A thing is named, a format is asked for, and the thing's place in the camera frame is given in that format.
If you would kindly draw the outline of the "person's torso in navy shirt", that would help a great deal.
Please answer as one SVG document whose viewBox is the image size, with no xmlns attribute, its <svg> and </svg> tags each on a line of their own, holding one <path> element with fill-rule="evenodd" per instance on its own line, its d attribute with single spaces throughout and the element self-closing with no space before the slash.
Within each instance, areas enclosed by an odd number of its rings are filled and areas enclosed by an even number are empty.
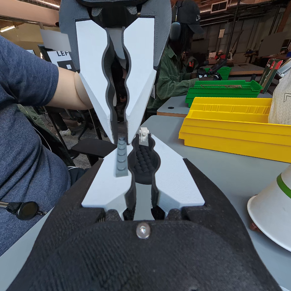
<svg viewBox="0 0 291 291">
<path fill-rule="evenodd" d="M 66 164 L 41 141 L 19 110 L 44 106 L 58 83 L 54 64 L 0 39 L 0 197 L 4 202 L 36 202 L 50 211 L 70 186 Z"/>
</svg>

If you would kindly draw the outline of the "yellow plastic bin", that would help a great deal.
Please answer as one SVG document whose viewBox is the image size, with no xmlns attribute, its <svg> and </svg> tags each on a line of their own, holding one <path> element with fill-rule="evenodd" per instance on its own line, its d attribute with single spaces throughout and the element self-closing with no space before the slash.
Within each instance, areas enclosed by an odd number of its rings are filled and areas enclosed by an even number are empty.
<svg viewBox="0 0 291 291">
<path fill-rule="evenodd" d="M 271 102 L 271 98 L 195 97 L 179 139 L 185 146 L 290 163 L 290 125 L 268 123 Z"/>
</svg>

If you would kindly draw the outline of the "dark grey lego plate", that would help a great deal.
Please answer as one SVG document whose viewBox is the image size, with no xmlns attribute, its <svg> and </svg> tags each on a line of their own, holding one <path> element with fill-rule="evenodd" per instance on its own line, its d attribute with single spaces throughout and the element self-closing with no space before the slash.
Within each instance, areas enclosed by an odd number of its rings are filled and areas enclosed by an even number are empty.
<svg viewBox="0 0 291 291">
<path fill-rule="evenodd" d="M 127 143 L 125 137 L 119 137 L 117 143 L 115 176 L 128 176 Z"/>
</svg>

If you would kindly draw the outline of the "large green plastic bin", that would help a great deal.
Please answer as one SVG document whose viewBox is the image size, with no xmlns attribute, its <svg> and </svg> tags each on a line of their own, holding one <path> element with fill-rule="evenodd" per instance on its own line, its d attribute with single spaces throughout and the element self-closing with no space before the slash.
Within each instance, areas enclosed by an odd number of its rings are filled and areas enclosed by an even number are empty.
<svg viewBox="0 0 291 291">
<path fill-rule="evenodd" d="M 196 81 L 194 87 L 189 88 L 185 103 L 190 108 L 195 97 L 256 98 L 262 90 L 255 80 Z"/>
</svg>

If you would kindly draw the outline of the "black badge reel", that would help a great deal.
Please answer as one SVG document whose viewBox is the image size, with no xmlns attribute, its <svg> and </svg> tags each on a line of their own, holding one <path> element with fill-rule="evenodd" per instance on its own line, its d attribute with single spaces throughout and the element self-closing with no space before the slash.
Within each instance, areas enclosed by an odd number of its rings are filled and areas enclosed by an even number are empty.
<svg viewBox="0 0 291 291">
<path fill-rule="evenodd" d="M 43 216 L 48 211 L 43 212 L 39 210 L 39 206 L 34 201 L 29 202 L 3 202 L 0 201 L 0 207 L 7 210 L 9 213 L 15 215 L 19 220 L 31 220 L 33 217 Z"/>
</svg>

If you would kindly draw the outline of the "white green striped paper cup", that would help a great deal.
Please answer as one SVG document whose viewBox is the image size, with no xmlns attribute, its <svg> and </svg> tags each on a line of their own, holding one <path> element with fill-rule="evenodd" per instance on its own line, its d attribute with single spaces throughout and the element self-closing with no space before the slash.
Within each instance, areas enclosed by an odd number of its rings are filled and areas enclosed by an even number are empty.
<svg viewBox="0 0 291 291">
<path fill-rule="evenodd" d="M 268 238 L 291 251 L 291 166 L 276 180 L 251 197 L 247 210 L 255 225 Z"/>
</svg>

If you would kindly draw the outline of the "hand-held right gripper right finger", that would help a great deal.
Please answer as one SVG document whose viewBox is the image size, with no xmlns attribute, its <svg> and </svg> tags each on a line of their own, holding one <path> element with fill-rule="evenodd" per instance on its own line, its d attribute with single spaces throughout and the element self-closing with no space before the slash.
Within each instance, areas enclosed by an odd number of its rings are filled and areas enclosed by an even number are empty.
<svg viewBox="0 0 291 291">
<path fill-rule="evenodd" d="M 149 134 L 152 173 L 152 215 L 163 219 L 171 209 L 203 206 L 205 201 L 181 155 L 156 136 Z"/>
</svg>

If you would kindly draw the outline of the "white paper bag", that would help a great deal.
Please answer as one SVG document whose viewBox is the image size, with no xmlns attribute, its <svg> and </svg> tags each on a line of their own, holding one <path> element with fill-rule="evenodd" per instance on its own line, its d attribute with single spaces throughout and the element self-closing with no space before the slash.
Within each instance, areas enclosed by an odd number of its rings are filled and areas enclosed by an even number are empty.
<svg viewBox="0 0 291 291">
<path fill-rule="evenodd" d="M 273 92 L 268 123 L 291 125 L 291 71 L 280 79 Z"/>
</svg>

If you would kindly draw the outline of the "small green plastic bin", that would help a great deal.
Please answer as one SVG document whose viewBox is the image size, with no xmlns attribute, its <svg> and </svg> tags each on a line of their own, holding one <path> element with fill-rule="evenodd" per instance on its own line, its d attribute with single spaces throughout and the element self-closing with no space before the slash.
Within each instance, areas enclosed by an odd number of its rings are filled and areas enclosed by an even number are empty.
<svg viewBox="0 0 291 291">
<path fill-rule="evenodd" d="M 213 77 L 213 80 L 214 81 L 222 81 L 222 80 L 227 80 L 228 79 L 228 76 L 229 76 L 229 73 L 231 71 L 231 67 L 228 67 L 228 66 L 223 66 L 221 67 L 215 74 L 214 74 L 214 77 Z"/>
</svg>

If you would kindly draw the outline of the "person's left forearm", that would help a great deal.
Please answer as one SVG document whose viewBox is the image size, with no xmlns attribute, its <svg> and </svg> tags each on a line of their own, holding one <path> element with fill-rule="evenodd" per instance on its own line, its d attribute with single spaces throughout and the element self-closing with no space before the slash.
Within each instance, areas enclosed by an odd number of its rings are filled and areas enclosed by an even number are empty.
<svg viewBox="0 0 291 291">
<path fill-rule="evenodd" d="M 72 110 L 92 109 L 93 105 L 78 72 L 60 67 L 58 67 L 58 71 L 58 84 L 48 106 Z"/>
</svg>

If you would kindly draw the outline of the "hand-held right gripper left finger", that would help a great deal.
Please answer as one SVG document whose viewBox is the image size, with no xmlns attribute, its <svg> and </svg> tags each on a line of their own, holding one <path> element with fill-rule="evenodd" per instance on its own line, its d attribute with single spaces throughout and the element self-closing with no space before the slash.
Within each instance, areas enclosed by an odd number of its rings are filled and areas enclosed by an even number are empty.
<svg viewBox="0 0 291 291">
<path fill-rule="evenodd" d="M 114 209 L 121 219 L 134 219 L 136 208 L 136 184 L 134 174 L 116 177 L 117 149 L 108 154 L 82 201 L 83 207 Z"/>
</svg>

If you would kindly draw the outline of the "black framed marker sign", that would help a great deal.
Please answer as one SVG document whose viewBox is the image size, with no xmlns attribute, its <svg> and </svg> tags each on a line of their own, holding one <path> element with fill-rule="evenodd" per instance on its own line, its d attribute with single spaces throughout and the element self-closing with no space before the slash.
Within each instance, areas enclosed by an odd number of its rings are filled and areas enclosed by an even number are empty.
<svg viewBox="0 0 291 291">
<path fill-rule="evenodd" d="M 38 45 L 38 48 L 42 54 L 42 58 L 48 62 L 55 64 L 58 67 L 76 72 L 77 69 L 74 66 L 71 56 L 67 51 L 55 51 L 45 48 L 44 45 Z"/>
</svg>

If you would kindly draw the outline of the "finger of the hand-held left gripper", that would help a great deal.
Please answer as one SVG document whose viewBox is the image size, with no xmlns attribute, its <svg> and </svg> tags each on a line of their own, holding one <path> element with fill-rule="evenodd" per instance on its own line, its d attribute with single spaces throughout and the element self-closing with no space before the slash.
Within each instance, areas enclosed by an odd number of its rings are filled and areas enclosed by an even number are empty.
<svg viewBox="0 0 291 291">
<path fill-rule="evenodd" d="M 128 144 L 140 127 L 157 73 L 153 67 L 154 32 L 154 18 L 138 18 L 123 33 L 123 44 L 129 58 L 126 77 L 128 103 L 125 111 Z"/>
<path fill-rule="evenodd" d="M 76 22 L 80 78 L 110 141 L 118 140 L 115 88 L 110 80 L 114 47 L 106 29 L 92 20 Z"/>
</svg>

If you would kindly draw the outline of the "small pale lego bracket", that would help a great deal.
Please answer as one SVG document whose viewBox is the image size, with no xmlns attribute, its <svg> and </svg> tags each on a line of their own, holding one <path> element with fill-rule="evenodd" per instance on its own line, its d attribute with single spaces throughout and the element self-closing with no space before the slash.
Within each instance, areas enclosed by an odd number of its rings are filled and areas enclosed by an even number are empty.
<svg viewBox="0 0 291 291">
<path fill-rule="evenodd" d="M 147 127 L 140 127 L 139 130 L 139 145 L 148 146 L 149 130 Z"/>
</svg>

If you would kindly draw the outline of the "black lego set box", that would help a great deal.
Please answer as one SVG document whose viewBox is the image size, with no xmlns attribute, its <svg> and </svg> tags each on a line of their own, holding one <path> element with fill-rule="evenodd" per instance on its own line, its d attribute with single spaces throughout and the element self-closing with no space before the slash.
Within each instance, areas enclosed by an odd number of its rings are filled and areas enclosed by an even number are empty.
<svg viewBox="0 0 291 291">
<path fill-rule="evenodd" d="M 280 59 L 269 59 L 267 62 L 267 65 L 263 71 L 263 74 L 261 75 L 261 78 L 259 80 L 259 84 L 262 86 L 261 92 L 262 94 L 267 92 L 267 89 L 269 88 L 271 82 L 273 81 L 277 70 L 283 63 L 283 60 Z"/>
</svg>

